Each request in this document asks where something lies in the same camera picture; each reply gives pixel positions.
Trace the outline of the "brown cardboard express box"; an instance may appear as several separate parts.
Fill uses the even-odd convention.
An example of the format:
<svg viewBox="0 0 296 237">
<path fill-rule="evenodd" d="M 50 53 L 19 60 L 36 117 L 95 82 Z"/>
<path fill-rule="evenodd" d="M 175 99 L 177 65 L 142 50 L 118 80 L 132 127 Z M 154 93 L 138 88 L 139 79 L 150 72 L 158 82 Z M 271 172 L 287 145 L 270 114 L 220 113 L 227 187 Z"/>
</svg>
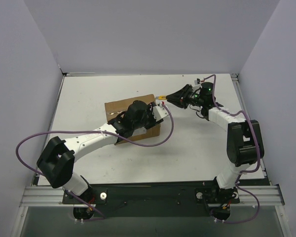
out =
<svg viewBox="0 0 296 237">
<path fill-rule="evenodd" d="M 155 102 L 153 94 L 106 102 L 107 122 L 114 126 L 120 136 L 131 141 L 159 136 L 161 124 L 148 130 L 144 128 L 150 102 Z"/>
</svg>

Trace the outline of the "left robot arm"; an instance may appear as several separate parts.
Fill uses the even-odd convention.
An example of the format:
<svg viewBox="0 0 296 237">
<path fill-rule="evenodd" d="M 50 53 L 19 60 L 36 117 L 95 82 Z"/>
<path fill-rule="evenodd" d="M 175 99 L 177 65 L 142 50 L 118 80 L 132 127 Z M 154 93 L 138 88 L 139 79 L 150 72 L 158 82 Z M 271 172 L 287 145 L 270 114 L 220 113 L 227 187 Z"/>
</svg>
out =
<svg viewBox="0 0 296 237">
<path fill-rule="evenodd" d="M 137 129 L 155 127 L 168 115 L 162 105 L 136 100 L 126 111 L 90 133 L 63 140 L 58 136 L 50 139 L 37 166 L 51 187 L 70 190 L 78 202 L 86 203 L 91 199 L 91 190 L 87 181 L 74 173 L 74 163 L 99 148 L 132 137 Z"/>
</svg>

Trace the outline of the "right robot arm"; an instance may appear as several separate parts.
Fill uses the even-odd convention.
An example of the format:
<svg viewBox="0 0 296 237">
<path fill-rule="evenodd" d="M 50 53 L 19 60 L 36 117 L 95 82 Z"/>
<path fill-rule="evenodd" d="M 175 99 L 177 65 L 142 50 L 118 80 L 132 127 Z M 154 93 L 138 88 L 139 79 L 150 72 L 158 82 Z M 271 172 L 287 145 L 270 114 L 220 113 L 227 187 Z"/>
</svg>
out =
<svg viewBox="0 0 296 237">
<path fill-rule="evenodd" d="M 245 111 L 228 111 L 216 101 L 215 84 L 201 82 L 198 88 L 186 84 L 182 89 L 166 95 L 167 102 L 186 109 L 200 108 L 201 116 L 222 128 L 227 133 L 226 153 L 228 165 L 215 178 L 221 190 L 236 187 L 241 176 L 255 173 L 260 168 L 264 147 L 259 122 L 250 120 Z"/>
</svg>

